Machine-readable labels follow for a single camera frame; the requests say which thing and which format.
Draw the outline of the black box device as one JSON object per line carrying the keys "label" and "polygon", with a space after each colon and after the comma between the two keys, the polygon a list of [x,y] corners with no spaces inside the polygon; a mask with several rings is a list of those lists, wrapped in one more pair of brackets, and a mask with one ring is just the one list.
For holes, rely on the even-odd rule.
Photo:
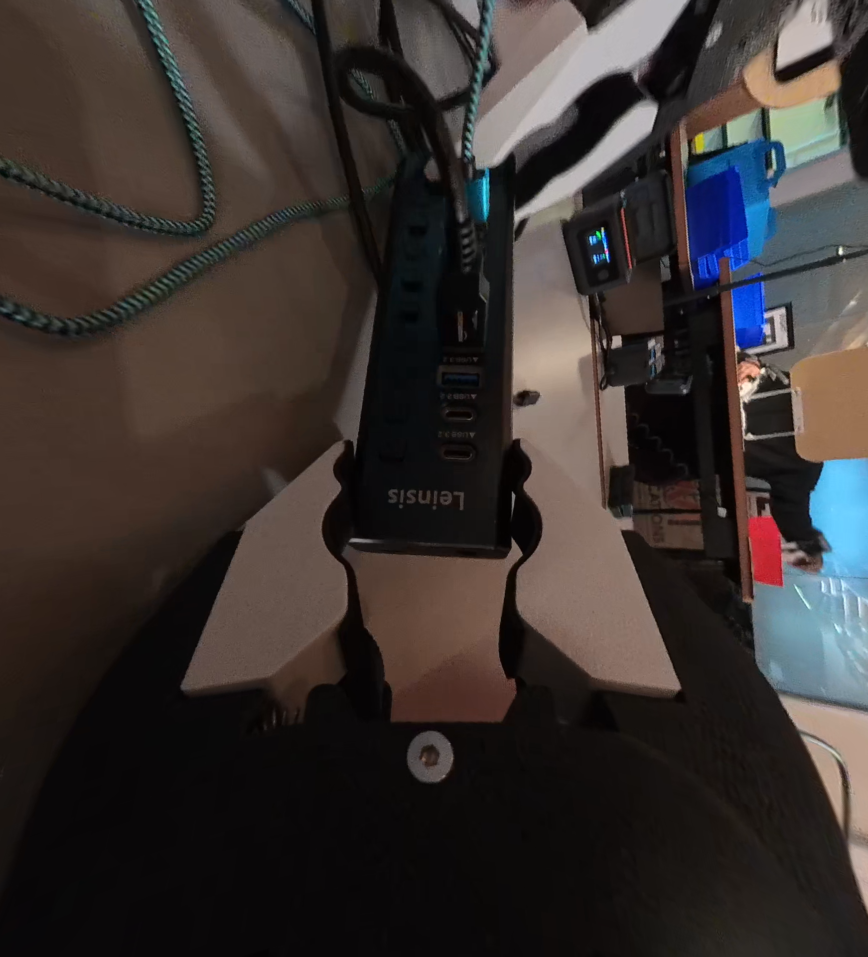
{"label": "black box device", "polygon": [[622,191],[630,252],[636,265],[667,257],[677,246],[672,191],[666,170],[636,179]]}

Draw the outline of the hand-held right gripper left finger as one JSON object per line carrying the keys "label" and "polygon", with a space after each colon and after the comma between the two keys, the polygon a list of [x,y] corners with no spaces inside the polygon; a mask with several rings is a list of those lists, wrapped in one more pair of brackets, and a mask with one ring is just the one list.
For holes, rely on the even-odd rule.
{"label": "hand-held right gripper left finger", "polygon": [[351,441],[336,442],[244,526],[181,681],[189,697],[263,692],[274,722],[304,720],[309,693],[339,686],[356,715],[391,716],[391,688],[345,556]]}

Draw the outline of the blue plastic crate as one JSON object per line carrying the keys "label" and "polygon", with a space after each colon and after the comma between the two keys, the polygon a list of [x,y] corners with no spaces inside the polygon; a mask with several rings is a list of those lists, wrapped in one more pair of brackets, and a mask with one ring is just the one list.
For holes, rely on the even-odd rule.
{"label": "blue plastic crate", "polygon": [[761,276],[762,273],[754,274],[751,283],[730,292],[734,338],[739,350],[750,351],[770,342]]}
{"label": "blue plastic crate", "polygon": [[767,139],[689,167],[685,196],[695,289],[715,285],[722,259],[735,272],[761,256],[776,229],[772,189],[785,172],[782,143]]}

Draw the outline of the grey usb dock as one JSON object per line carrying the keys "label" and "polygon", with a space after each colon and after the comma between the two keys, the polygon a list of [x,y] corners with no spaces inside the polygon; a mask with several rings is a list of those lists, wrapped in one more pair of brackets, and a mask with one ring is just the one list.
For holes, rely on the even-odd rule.
{"label": "grey usb dock", "polygon": [[642,387],[648,394],[682,397],[693,383],[691,349],[686,340],[664,336],[619,338],[604,354],[600,387]]}

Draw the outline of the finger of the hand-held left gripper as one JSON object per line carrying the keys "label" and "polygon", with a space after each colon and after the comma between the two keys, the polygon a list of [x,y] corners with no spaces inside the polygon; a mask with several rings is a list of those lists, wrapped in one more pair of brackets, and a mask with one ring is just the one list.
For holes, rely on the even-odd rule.
{"label": "finger of the hand-held left gripper", "polygon": [[554,176],[527,201],[516,201],[514,219],[525,220],[547,209],[562,206],[582,192],[602,174],[610,174],[618,164],[643,152],[658,113],[656,103],[639,103],[627,110],[611,126],[597,145],[567,169]]}
{"label": "finger of the hand-held left gripper", "polygon": [[587,138],[605,113],[606,131],[595,133],[594,146],[579,148],[581,159],[627,110],[656,103],[658,116],[689,82],[704,44],[703,2],[592,5],[595,24],[579,2],[495,3],[499,67],[478,107],[478,165],[494,166],[515,153],[525,159],[571,124]]}

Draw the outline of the black usb hub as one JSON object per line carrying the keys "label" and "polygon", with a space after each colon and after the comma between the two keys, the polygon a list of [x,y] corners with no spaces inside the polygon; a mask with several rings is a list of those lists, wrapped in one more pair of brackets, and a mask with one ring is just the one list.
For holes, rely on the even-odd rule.
{"label": "black usb hub", "polygon": [[485,173],[480,258],[462,276],[440,186],[419,158],[398,172],[350,485],[359,551],[510,551],[514,176],[511,158]]}

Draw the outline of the printed cardboard box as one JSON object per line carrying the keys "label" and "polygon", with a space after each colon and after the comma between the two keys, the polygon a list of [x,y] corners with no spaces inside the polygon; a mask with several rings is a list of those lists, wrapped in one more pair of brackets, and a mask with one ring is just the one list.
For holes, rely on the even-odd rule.
{"label": "printed cardboard box", "polygon": [[634,529],[653,547],[704,551],[700,485],[682,479],[666,485],[634,482]]}

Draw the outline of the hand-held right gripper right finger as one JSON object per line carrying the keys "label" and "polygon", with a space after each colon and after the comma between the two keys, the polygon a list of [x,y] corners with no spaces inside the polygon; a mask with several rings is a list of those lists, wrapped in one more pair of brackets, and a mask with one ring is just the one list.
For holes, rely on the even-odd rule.
{"label": "hand-held right gripper right finger", "polygon": [[681,691],[617,520],[530,443],[505,462],[518,555],[500,617],[507,678],[550,688],[558,703],[595,691],[673,700]]}

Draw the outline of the tan wooden panel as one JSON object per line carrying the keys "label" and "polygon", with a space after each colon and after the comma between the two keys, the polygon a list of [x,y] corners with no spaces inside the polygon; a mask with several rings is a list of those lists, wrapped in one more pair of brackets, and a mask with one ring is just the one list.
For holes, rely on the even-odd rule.
{"label": "tan wooden panel", "polygon": [[801,458],[868,460],[868,346],[802,359],[790,384]]}

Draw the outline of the black device with lit display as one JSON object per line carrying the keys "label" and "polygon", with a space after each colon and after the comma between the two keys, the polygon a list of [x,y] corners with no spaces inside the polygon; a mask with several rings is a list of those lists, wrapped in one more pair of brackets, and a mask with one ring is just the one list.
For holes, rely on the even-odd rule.
{"label": "black device with lit display", "polygon": [[593,297],[630,281],[634,257],[620,198],[578,210],[562,222],[561,233],[581,296]]}

